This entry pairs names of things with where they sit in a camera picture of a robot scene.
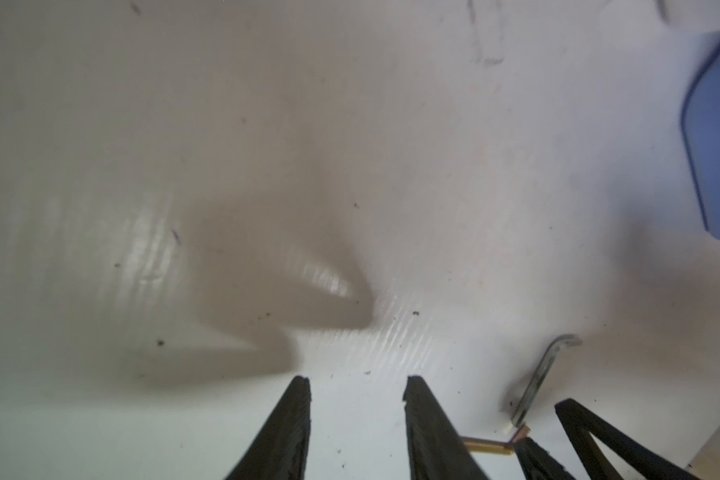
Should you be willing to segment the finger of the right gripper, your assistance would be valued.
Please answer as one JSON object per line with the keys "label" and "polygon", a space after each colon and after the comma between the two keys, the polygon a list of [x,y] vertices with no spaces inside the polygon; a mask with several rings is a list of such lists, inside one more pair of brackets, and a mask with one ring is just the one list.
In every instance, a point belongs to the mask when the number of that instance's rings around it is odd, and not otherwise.
{"label": "finger of the right gripper", "polygon": [[555,405],[556,415],[591,479],[622,479],[597,440],[645,479],[696,479],[696,476],[653,453],[573,399]]}
{"label": "finger of the right gripper", "polygon": [[526,480],[574,480],[574,477],[533,439],[526,437],[513,444]]}

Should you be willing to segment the small hex key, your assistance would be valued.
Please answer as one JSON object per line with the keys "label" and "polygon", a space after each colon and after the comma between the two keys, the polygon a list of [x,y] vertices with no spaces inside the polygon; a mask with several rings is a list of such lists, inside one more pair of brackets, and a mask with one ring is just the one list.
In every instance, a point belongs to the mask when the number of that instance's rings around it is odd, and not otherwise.
{"label": "small hex key", "polygon": [[536,366],[522,396],[514,404],[515,408],[510,417],[511,424],[520,428],[524,425],[525,419],[538,395],[541,386],[551,371],[552,365],[559,354],[570,347],[577,347],[583,344],[583,340],[574,334],[564,334],[556,337],[547,347]]}

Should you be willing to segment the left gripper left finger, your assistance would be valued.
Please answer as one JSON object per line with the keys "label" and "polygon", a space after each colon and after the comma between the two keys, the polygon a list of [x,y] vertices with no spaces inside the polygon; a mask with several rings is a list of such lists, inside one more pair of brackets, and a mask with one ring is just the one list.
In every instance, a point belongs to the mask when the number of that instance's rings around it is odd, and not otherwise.
{"label": "left gripper left finger", "polygon": [[309,379],[295,376],[228,480],[299,480],[306,470],[311,433]]}

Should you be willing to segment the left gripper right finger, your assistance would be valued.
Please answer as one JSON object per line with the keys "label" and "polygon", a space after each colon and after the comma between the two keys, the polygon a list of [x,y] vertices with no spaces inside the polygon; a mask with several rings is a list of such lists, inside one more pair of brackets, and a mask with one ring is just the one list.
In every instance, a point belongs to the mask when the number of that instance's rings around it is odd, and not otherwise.
{"label": "left gripper right finger", "polygon": [[411,479],[488,479],[421,376],[408,377],[403,401]]}

